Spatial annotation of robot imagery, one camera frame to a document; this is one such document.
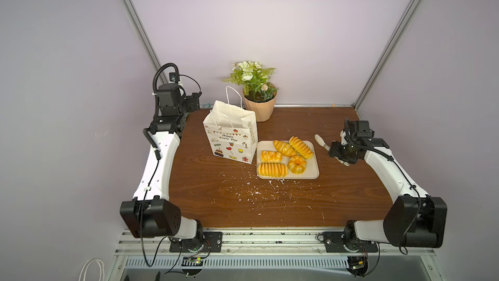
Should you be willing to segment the metal tongs with white tips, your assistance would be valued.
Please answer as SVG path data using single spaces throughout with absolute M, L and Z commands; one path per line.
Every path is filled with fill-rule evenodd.
M 315 135 L 314 135 L 314 139 L 315 139 L 315 141 L 316 141 L 316 142 L 317 142 L 317 143 L 318 143 L 321 147 L 323 147 L 324 149 L 326 149 L 328 152 L 330 151 L 330 146 L 329 146 L 329 145 L 328 145 L 328 144 L 324 141 L 324 139 L 323 139 L 320 135 L 315 134 Z M 341 164 L 343 164 L 343 165 L 345 165 L 345 166 L 347 166 L 347 167 L 350 165 L 349 163 L 347 163 L 347 162 L 345 162 L 345 161 L 342 161 L 342 160 L 339 160 L 338 158 L 336 158 L 336 160 L 337 160 L 339 163 L 341 163 Z

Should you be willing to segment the white printed paper gift bag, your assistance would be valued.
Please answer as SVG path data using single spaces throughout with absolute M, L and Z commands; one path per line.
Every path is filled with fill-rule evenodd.
M 256 114 L 243 108 L 241 96 L 237 106 L 229 98 L 217 100 L 203 127 L 214 156 L 243 164 L 253 162 L 258 143 Z

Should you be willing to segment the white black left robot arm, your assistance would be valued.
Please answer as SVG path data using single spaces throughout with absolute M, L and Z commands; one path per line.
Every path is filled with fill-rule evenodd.
M 201 223 L 181 214 L 170 201 L 169 185 L 175 153 L 189 113 L 199 109 L 200 92 L 187 95 L 174 63 L 164 64 L 153 77 L 155 111 L 143 134 L 150 145 L 143 176 L 131 200 L 124 201 L 120 215 L 135 238 L 167 237 L 199 243 Z

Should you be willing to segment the round yellow bun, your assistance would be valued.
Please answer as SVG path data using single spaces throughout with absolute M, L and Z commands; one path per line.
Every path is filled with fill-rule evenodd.
M 307 160 L 300 155 L 290 157 L 288 161 L 288 170 L 292 174 L 303 174 L 307 168 Z

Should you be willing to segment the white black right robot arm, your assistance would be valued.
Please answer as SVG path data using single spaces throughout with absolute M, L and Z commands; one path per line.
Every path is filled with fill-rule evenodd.
M 368 121 L 344 121 L 341 140 L 328 153 L 349 166 L 363 160 L 377 174 L 389 193 L 392 206 L 382 220 L 347 222 L 343 247 L 357 252 L 365 243 L 387 243 L 401 251 L 408 247 L 442 247 L 448 207 L 431 196 L 409 176 L 396 160 L 389 145 L 375 136 Z

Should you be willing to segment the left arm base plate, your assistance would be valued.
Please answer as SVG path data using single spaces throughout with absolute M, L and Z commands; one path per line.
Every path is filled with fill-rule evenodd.
M 169 251 L 173 253 L 189 253 L 194 254 L 197 252 L 208 253 L 214 252 L 219 253 L 222 251 L 223 233 L 220 231 L 208 231 L 204 232 L 202 238 L 200 239 L 187 239 L 180 240 L 169 238 L 170 248 Z

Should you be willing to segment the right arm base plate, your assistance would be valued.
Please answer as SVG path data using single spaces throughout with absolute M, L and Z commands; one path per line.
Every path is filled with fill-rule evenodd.
M 323 232 L 318 236 L 326 247 L 326 252 L 349 252 L 349 253 L 374 253 L 379 251 L 378 245 L 373 241 L 356 239 L 345 232 Z

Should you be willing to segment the ridged oval bread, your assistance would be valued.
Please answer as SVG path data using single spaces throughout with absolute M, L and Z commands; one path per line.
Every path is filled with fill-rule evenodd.
M 313 158 L 314 152 L 298 137 L 292 136 L 288 143 L 303 158 L 309 160 Z
M 274 140 L 273 145 L 274 145 L 274 148 L 276 149 L 276 151 L 279 152 L 282 156 L 293 157 L 293 156 L 296 156 L 298 154 L 295 151 L 295 149 L 289 143 L 287 143 L 285 141 Z

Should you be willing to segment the small twisted bread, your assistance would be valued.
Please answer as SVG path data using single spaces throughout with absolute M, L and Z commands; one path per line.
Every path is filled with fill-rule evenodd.
M 260 159 L 262 163 L 280 164 L 283 160 L 283 156 L 277 151 L 262 151 L 260 154 Z

